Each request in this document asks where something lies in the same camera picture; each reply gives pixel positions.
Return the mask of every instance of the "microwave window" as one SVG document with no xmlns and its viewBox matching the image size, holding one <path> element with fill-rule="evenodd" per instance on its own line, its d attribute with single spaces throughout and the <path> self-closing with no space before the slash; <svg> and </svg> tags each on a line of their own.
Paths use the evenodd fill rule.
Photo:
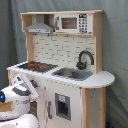
<svg viewBox="0 0 128 128">
<path fill-rule="evenodd" d="M 77 18 L 62 18 L 62 29 L 77 29 Z"/>
</svg>

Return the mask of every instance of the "curved faucet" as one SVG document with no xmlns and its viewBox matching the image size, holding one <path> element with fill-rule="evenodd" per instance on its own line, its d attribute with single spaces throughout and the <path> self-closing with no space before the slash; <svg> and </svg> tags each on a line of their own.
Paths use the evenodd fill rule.
<svg viewBox="0 0 128 128">
<path fill-rule="evenodd" d="M 80 69 L 80 70 L 86 68 L 86 62 L 85 62 L 85 64 L 81 62 L 81 57 L 83 54 L 87 54 L 91 59 L 91 65 L 94 65 L 94 58 L 93 58 L 92 54 L 89 51 L 82 51 L 79 54 L 79 62 L 76 64 L 76 67 L 78 67 L 78 69 Z"/>
</svg>

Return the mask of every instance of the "toy stove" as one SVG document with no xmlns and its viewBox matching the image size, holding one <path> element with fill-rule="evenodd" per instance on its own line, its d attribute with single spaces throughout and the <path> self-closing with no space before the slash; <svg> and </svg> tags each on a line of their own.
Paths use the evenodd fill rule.
<svg viewBox="0 0 128 128">
<path fill-rule="evenodd" d="M 58 67 L 58 65 L 40 63 L 40 62 L 35 62 L 35 61 L 31 61 L 31 62 L 18 66 L 18 68 L 32 70 L 36 72 L 42 72 L 42 73 L 47 72 L 55 67 Z"/>
</svg>

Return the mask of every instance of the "wooden play kitchen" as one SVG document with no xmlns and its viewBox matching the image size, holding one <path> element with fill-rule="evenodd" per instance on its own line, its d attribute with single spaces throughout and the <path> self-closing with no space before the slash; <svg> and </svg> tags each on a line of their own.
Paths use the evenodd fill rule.
<svg viewBox="0 0 128 128">
<path fill-rule="evenodd" d="M 9 81 L 25 73 L 36 82 L 40 128 L 105 128 L 115 77 L 102 71 L 102 13 L 21 13 L 28 60 L 8 68 Z"/>
</svg>

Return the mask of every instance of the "range hood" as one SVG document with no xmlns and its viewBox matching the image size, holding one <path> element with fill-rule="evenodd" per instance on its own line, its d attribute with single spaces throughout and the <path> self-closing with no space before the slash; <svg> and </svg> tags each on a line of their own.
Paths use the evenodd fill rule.
<svg viewBox="0 0 128 128">
<path fill-rule="evenodd" d="M 53 27 L 44 23 L 44 15 L 36 15 L 36 23 L 25 28 L 25 32 L 53 33 Z"/>
</svg>

